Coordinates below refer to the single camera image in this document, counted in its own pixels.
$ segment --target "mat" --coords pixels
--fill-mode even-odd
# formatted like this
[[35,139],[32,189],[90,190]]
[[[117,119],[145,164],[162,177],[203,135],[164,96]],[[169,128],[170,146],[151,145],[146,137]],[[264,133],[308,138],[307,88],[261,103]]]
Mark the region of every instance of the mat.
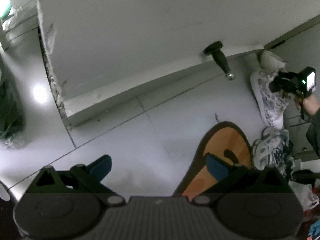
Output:
[[201,140],[191,166],[175,191],[175,196],[195,196],[211,188],[217,180],[207,171],[206,155],[216,155],[233,165],[240,163],[253,168],[250,144],[241,129],[231,122],[221,122],[211,128]]

